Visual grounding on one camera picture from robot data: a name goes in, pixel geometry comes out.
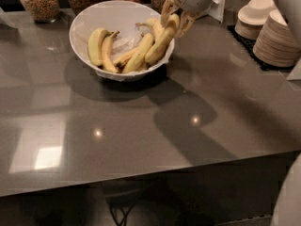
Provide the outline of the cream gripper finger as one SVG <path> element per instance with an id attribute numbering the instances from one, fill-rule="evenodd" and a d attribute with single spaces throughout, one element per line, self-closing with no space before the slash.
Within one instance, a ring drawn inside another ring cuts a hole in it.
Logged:
<path id="1" fill-rule="evenodd" d="M 179 6 L 176 0 L 166 0 L 161 10 L 162 27 L 166 27 L 169 17 L 173 14 L 179 15 Z"/>
<path id="2" fill-rule="evenodd" d="M 184 36 L 199 16 L 199 12 L 182 10 L 180 13 L 180 24 L 176 32 L 176 38 L 181 38 Z"/>

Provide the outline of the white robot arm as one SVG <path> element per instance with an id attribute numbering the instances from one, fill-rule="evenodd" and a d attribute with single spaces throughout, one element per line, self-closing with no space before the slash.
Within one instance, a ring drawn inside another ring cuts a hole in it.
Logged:
<path id="1" fill-rule="evenodd" d="M 295 38 L 301 42 L 301 1 L 275 0 L 281 14 L 289 22 Z M 176 37 L 180 38 L 192 26 L 213 0 L 166 0 L 161 12 L 162 26 L 169 15 L 181 10 Z M 270 226 L 301 226 L 301 153 L 294 159 L 281 186 Z"/>

